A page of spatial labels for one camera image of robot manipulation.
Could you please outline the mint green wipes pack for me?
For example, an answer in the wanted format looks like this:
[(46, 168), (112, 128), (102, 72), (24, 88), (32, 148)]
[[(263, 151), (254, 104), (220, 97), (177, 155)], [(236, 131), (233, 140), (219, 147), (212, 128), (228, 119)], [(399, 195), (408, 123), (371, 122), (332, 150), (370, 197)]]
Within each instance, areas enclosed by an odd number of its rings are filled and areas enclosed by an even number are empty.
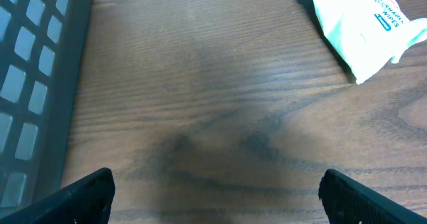
[(362, 84), (426, 40), (426, 19), (409, 20), (396, 0), (312, 0), (326, 39)]

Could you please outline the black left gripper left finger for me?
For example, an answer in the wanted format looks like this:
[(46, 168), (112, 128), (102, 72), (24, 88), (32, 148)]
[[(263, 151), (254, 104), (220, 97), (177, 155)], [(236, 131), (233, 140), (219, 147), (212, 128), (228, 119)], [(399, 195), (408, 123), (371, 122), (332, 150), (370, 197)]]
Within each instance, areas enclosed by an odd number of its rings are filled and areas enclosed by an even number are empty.
[(114, 195), (112, 171), (104, 167), (1, 218), (1, 224), (107, 224)]

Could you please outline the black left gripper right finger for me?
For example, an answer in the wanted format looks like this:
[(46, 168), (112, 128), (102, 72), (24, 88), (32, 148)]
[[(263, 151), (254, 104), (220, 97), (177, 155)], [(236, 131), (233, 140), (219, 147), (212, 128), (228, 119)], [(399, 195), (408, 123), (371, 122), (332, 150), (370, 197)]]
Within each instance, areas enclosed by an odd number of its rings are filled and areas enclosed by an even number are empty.
[(318, 197), (330, 224), (426, 224), (426, 218), (343, 173), (328, 169)]

